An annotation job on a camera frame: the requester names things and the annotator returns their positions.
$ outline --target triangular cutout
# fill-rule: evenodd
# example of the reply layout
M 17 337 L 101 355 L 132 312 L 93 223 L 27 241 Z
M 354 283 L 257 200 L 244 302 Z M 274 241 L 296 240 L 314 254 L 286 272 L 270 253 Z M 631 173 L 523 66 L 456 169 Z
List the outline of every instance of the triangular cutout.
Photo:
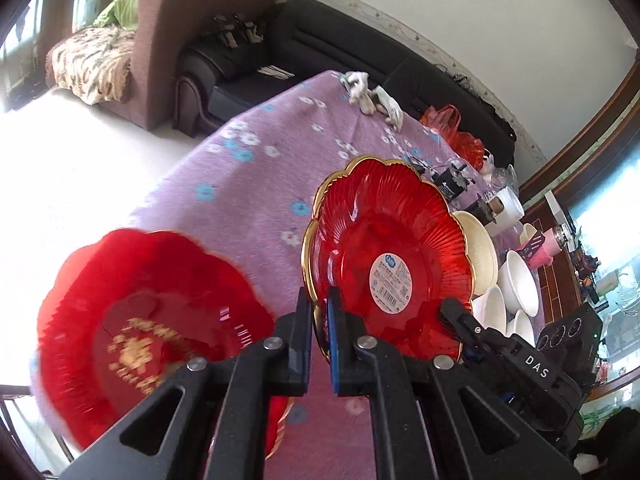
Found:
M 155 405 L 122 432 L 120 442 L 148 456 L 157 454 L 174 418 L 182 393 L 178 388 L 165 393 Z
M 518 433 L 512 430 L 471 388 L 460 390 L 460 400 L 484 454 L 491 455 L 516 444 Z

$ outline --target metal screw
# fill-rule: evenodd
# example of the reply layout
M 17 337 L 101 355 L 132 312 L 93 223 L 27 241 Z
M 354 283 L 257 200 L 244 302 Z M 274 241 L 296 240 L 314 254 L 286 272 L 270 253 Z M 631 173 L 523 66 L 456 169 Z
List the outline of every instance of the metal screw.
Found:
M 267 350 L 277 350 L 282 346 L 282 339 L 277 336 L 268 337 L 264 340 L 263 346 Z
M 363 335 L 356 341 L 357 345 L 363 350 L 371 350 L 378 344 L 378 340 L 372 335 Z
M 187 368 L 192 372 L 199 372 L 207 367 L 207 360 L 204 357 L 194 357 L 187 363 Z
M 433 365 L 438 370 L 449 370 L 454 365 L 454 361 L 448 355 L 436 355 L 433 358 Z

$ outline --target white container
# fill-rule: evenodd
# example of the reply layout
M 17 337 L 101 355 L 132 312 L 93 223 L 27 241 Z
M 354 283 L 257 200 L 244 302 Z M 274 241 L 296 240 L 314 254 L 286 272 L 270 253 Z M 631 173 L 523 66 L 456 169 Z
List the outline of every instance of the white container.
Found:
M 498 270 L 498 286 L 504 296 L 504 306 L 512 314 L 520 309 L 531 317 L 538 313 L 539 301 L 536 282 L 524 260 L 516 251 L 509 251 Z
M 471 213 L 456 211 L 453 216 L 459 222 L 466 239 L 466 254 L 474 272 L 474 294 L 480 296 L 498 280 L 498 256 L 494 243 L 486 229 Z
M 518 334 L 531 346 L 536 345 L 536 339 L 533 336 L 533 327 L 531 326 L 531 320 L 529 316 L 524 313 L 524 310 L 519 310 L 510 322 L 507 323 L 506 336 L 511 337 L 511 334 Z
M 522 226 L 522 232 L 520 234 L 520 245 L 526 245 L 526 243 L 533 238 L 538 230 L 531 224 L 524 224 Z
M 474 317 L 485 328 L 495 328 L 502 335 L 507 330 L 507 311 L 500 287 L 490 286 L 487 292 L 471 302 Z
M 502 201 L 504 211 L 495 216 L 495 222 L 489 222 L 485 226 L 487 232 L 492 237 L 497 236 L 502 231 L 505 231 L 510 227 L 513 227 L 516 225 L 516 222 L 524 216 L 522 204 L 513 192 L 513 189 L 507 186 L 504 189 L 501 189 L 496 196 Z

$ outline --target white cup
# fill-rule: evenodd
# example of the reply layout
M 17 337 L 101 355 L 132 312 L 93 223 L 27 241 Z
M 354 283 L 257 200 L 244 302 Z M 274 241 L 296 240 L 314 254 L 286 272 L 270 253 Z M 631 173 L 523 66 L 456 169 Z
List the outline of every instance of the white cup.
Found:
M 474 317 L 485 328 L 495 328 L 504 335 L 507 330 L 507 311 L 500 287 L 490 286 L 486 292 L 471 302 Z
M 531 346 L 536 345 L 536 339 L 533 336 L 533 327 L 531 326 L 531 320 L 529 316 L 524 313 L 524 310 L 519 310 L 510 322 L 507 323 L 507 330 L 505 336 L 511 337 L 511 334 L 518 334 Z
M 537 229 L 531 224 L 524 224 L 522 226 L 522 233 L 520 234 L 520 245 L 525 245 L 536 234 Z
M 523 309 L 528 316 L 538 313 L 540 300 L 536 282 L 524 260 L 516 251 L 509 251 L 498 270 L 498 286 L 504 296 L 504 306 L 512 314 Z
M 492 237 L 513 227 L 524 216 L 522 204 L 513 189 L 507 186 L 497 193 L 497 197 L 502 201 L 504 210 L 495 216 L 495 222 L 489 222 L 484 226 Z

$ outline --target sunlight on floor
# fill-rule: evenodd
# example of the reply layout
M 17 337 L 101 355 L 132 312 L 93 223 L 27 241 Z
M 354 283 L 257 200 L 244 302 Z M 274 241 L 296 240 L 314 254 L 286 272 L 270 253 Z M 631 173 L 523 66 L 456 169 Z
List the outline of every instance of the sunlight on floor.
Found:
M 0 115 L 0 383 L 30 383 L 36 315 L 66 257 L 122 224 L 198 142 L 63 90 Z

